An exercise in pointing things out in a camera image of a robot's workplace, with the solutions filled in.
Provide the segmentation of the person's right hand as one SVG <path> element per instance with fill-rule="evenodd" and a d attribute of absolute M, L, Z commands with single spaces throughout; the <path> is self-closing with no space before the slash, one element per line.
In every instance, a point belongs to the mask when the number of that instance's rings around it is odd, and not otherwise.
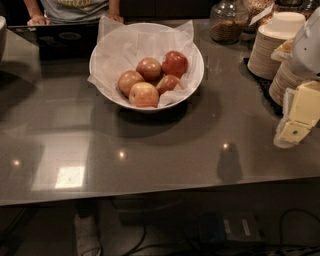
<path fill-rule="evenodd" d="M 45 26 L 50 25 L 51 21 L 43 15 L 35 15 L 28 22 L 28 26 Z"/>

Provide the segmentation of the person's left hand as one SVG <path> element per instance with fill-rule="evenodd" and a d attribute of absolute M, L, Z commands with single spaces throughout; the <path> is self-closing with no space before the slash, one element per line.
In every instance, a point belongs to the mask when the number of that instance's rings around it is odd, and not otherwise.
<path fill-rule="evenodd" d="M 116 14 L 107 14 L 107 17 L 113 21 L 124 23 L 124 18 Z"/>

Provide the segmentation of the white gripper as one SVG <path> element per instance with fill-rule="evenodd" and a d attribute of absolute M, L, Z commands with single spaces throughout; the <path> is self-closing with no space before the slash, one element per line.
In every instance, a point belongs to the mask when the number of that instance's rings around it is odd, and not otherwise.
<path fill-rule="evenodd" d="M 320 79 L 320 7 L 297 32 L 291 48 L 292 70 L 304 79 Z M 300 144 L 320 120 L 320 82 L 308 81 L 296 89 L 287 88 L 283 117 L 273 143 L 279 148 Z"/>

